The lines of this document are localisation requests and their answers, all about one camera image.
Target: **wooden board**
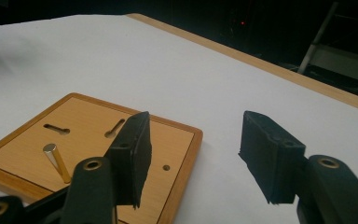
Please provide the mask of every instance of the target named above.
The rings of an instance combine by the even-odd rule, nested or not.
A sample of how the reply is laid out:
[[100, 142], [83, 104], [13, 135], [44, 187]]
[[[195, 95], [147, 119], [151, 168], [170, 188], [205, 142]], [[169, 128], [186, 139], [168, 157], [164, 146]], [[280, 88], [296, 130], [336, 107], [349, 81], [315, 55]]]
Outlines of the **wooden board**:
[[[135, 113], [78, 93], [65, 96], [0, 141], [0, 190], [32, 203], [66, 187], [43, 147], [56, 144], [71, 174], [80, 161], [102, 156], [115, 138], [105, 133]], [[155, 116], [150, 120], [153, 153], [141, 207], [119, 206], [124, 223], [171, 223], [200, 149], [201, 130]]]

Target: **wooden puzzle board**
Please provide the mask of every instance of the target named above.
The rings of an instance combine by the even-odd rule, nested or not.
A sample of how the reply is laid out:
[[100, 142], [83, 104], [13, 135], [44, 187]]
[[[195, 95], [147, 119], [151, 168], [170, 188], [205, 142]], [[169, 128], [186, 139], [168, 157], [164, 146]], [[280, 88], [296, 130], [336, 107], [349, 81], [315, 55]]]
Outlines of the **wooden puzzle board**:
[[[0, 141], [0, 190], [32, 203], [66, 187], [43, 147], [56, 144], [72, 174], [80, 161], [103, 156], [116, 136], [105, 133], [137, 112], [77, 93], [65, 96]], [[172, 222], [200, 148], [202, 131], [155, 116], [150, 121], [152, 162], [141, 207], [119, 206], [124, 223]], [[47, 125], [70, 132], [62, 134]]]

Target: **cylindrical pin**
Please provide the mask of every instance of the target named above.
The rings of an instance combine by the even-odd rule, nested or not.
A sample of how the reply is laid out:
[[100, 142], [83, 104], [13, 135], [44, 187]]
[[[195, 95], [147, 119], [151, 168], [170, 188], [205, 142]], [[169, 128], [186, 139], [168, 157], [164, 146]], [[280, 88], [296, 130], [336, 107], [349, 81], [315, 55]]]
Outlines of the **cylindrical pin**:
[[56, 168], [57, 172], [62, 177], [62, 180], [65, 184], [69, 184], [71, 182], [71, 176], [69, 176], [68, 171], [66, 170], [65, 164], [63, 163], [60, 152], [57, 149], [55, 144], [48, 144], [43, 147], [43, 151], [45, 152], [48, 159], [53, 164], [54, 168]]

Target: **white table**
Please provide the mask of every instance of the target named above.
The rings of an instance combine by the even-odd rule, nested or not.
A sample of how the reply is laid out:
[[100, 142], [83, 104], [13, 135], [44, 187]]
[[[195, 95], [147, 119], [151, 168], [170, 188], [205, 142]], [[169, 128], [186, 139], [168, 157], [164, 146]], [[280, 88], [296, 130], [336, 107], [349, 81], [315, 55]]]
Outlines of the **white table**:
[[203, 130], [175, 223], [298, 223], [238, 156], [245, 110], [358, 176], [357, 96], [140, 15], [0, 26], [0, 139], [69, 92]]

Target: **white tabletop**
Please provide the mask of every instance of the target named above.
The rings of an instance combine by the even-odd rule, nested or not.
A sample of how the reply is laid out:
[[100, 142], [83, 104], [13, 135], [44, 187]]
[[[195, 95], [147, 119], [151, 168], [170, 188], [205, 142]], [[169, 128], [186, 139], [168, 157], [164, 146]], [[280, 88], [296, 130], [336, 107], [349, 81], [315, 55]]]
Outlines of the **white tabletop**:
[[358, 176], [351, 105], [126, 16], [0, 26], [0, 139], [70, 92], [203, 130], [175, 223], [298, 223], [296, 203], [267, 204], [238, 156], [245, 110]]

